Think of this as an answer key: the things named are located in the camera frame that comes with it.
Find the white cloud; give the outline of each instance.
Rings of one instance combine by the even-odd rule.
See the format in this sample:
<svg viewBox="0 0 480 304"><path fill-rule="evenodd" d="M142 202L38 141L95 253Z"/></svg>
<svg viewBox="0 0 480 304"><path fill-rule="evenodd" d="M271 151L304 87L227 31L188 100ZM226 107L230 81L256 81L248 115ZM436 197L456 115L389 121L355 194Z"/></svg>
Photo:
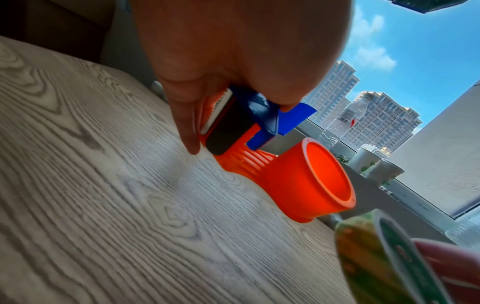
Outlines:
<svg viewBox="0 0 480 304"><path fill-rule="evenodd" d="M387 50L376 43L376 34L384 27L383 16L375 15L369 21L364 17L361 8L356 6L348 47L356 49L353 60L357 65L382 71L391 71L397 65Z"/></svg>
<svg viewBox="0 0 480 304"><path fill-rule="evenodd" d="M391 71L397 65L397 62L387 54L387 50L381 47L359 47L355 62L362 67L383 71Z"/></svg>
<svg viewBox="0 0 480 304"><path fill-rule="evenodd" d="M423 126L418 126L416 127L415 129L413 129L413 134L415 135L416 133L418 133L421 129L423 129L424 127Z"/></svg>

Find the tabletop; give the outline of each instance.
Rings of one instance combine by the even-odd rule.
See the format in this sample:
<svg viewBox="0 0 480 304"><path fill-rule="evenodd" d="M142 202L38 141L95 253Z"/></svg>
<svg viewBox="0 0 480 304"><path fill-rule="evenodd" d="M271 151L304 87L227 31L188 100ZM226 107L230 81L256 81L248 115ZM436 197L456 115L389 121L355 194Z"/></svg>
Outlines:
<svg viewBox="0 0 480 304"><path fill-rule="evenodd" d="M133 77L0 37L0 302L353 303L298 224Z"/></svg>

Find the white cup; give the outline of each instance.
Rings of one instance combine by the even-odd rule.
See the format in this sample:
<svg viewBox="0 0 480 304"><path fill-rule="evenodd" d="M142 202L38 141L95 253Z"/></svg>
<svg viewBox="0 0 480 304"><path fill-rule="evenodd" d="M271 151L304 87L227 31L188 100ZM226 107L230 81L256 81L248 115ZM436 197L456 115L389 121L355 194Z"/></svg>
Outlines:
<svg viewBox="0 0 480 304"><path fill-rule="evenodd" d="M348 162L347 166L362 174L380 160L381 158L371 153L369 150L360 148L355 156Z"/></svg>
<svg viewBox="0 0 480 304"><path fill-rule="evenodd" d="M389 182L397 176L405 173L400 167L392 162L382 159L375 166L365 172L365 178L380 187L389 185Z"/></svg>

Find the blue plastic part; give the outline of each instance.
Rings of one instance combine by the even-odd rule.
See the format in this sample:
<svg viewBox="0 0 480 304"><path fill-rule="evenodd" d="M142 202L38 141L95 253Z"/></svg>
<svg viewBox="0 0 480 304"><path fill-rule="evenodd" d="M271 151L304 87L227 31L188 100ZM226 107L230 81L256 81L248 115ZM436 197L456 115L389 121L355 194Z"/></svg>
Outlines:
<svg viewBox="0 0 480 304"><path fill-rule="evenodd" d="M279 111L278 114L278 133L286 135L288 132L298 126L302 121L310 117L316 110L308 104L299 103L290 111L284 113Z"/></svg>
<svg viewBox="0 0 480 304"><path fill-rule="evenodd" d="M300 103L284 113L277 104L254 90L235 85L230 85L229 88L242 108L261 128L246 144L251 150L259 149L276 134L286 135L316 112L311 106Z"/></svg>

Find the white wall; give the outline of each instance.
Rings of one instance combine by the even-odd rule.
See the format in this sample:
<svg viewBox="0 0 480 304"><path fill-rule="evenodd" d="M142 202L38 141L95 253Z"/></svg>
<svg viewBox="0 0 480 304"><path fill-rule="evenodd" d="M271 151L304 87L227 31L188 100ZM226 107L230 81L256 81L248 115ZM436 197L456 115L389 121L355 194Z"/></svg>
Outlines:
<svg viewBox="0 0 480 304"><path fill-rule="evenodd" d="M399 181L446 213L478 196L480 81L388 160L405 170Z"/></svg>

